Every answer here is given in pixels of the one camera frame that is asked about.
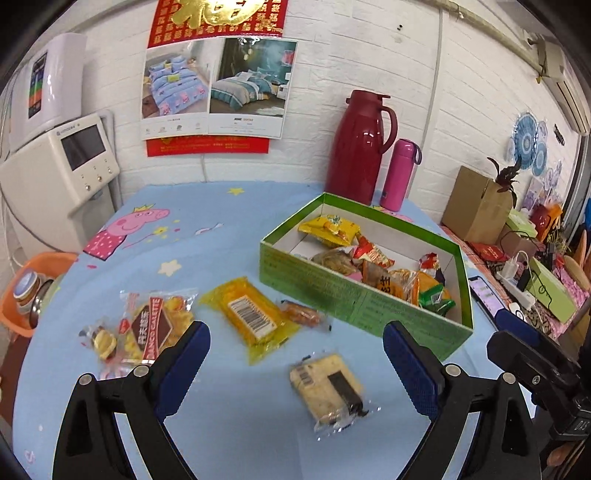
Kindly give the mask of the clear brown snack packet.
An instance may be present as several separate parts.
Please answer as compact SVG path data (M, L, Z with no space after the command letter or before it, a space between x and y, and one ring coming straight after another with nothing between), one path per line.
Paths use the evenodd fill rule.
M353 262L352 256L339 248L315 254L311 257L311 261L345 277L362 277L362 270Z

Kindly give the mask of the white power strip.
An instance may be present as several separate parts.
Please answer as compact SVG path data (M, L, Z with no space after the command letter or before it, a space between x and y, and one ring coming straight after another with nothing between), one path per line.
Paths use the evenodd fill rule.
M531 311L536 298L527 291L531 280L531 268L528 254L520 250L510 257L500 271L496 273L505 290L527 311Z

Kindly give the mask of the orange peanut snack bag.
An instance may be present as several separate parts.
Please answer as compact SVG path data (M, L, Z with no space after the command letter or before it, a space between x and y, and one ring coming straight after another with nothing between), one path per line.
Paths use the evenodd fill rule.
M362 282L400 300L415 306L419 305L420 282L417 271L408 269L388 271L378 265L363 261Z

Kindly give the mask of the yellow chips snack bag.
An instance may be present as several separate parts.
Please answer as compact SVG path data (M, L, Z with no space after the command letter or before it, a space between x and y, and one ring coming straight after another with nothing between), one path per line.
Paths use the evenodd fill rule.
M325 245L346 247L353 245L356 236L361 233L358 224L335 214L320 215L314 219L304 221L297 227L297 231L311 235Z

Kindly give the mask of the Danco Galette snack bag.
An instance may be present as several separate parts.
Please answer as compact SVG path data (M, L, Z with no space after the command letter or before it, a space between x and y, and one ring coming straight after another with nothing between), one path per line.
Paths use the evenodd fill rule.
M117 325L99 320L78 334L80 343L101 363L98 378L120 378L137 366L152 365L195 321L192 307L197 297L194 288L121 292L124 308Z

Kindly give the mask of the green cardboard box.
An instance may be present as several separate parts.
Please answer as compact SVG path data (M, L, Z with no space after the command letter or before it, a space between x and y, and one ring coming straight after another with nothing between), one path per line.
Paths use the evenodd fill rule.
M456 243L329 193L263 238L259 278L375 336L398 320L441 360L474 329L465 262Z

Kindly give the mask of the white wall water purifier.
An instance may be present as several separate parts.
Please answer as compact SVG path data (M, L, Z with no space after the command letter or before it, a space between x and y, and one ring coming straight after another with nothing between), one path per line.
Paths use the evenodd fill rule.
M17 151L44 132L81 116L87 37L64 33L22 68L10 107L9 148Z

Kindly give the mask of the white screen appliance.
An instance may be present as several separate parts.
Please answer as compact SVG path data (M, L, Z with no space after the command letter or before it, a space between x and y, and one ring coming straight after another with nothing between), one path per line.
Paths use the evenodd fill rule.
M47 131L1 165L1 194L27 258L79 253L118 208L112 114L92 113Z

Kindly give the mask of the potted dark plant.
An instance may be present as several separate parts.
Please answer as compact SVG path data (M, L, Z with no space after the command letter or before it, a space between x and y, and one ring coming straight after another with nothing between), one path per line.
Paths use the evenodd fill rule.
M495 178L495 183L498 185L497 192L509 192L512 196L513 206L516 206L518 197L514 190L514 184L516 183L515 178L521 171L522 157L518 156L514 165L504 167L503 169L500 168L500 165L496 159L488 157L487 160L493 164L497 172L497 176Z

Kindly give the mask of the bedding wall calendar poster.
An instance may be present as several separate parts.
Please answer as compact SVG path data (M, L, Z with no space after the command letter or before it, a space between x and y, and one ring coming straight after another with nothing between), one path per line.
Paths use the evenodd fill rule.
M286 15L283 0L157 3L141 94L148 156L269 152L297 54Z

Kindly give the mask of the yellow barcode snack pack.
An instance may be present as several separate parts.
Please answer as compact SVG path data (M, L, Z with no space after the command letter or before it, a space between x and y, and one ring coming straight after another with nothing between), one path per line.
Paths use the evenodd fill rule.
M199 303L221 312L231 323L249 350L250 365L279 350L300 330L246 277L218 285L205 293Z

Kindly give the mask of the green tissue box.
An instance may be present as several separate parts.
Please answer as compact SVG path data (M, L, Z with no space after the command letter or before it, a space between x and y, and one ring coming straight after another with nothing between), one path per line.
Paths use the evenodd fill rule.
M576 313L577 306L566 287L539 260L529 261L530 280L526 290L545 306L562 324Z

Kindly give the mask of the white cracker snack pack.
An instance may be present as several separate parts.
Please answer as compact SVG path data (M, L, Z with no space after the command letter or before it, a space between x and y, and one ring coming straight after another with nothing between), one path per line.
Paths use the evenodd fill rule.
M308 355L290 367L288 378L319 438L341 433L381 411L338 353Z

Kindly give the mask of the white air conditioner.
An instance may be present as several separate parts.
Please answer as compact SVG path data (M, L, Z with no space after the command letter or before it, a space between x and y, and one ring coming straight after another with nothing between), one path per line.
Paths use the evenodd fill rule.
M540 33L527 37L538 78L547 86L570 128L581 136L590 134L590 106L584 89L563 48Z

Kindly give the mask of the green snack packet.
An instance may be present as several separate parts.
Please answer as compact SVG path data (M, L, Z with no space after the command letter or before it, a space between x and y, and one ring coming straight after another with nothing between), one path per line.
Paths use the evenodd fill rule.
M456 302L448 289L442 284L438 284L419 294L419 306L445 317L456 306Z

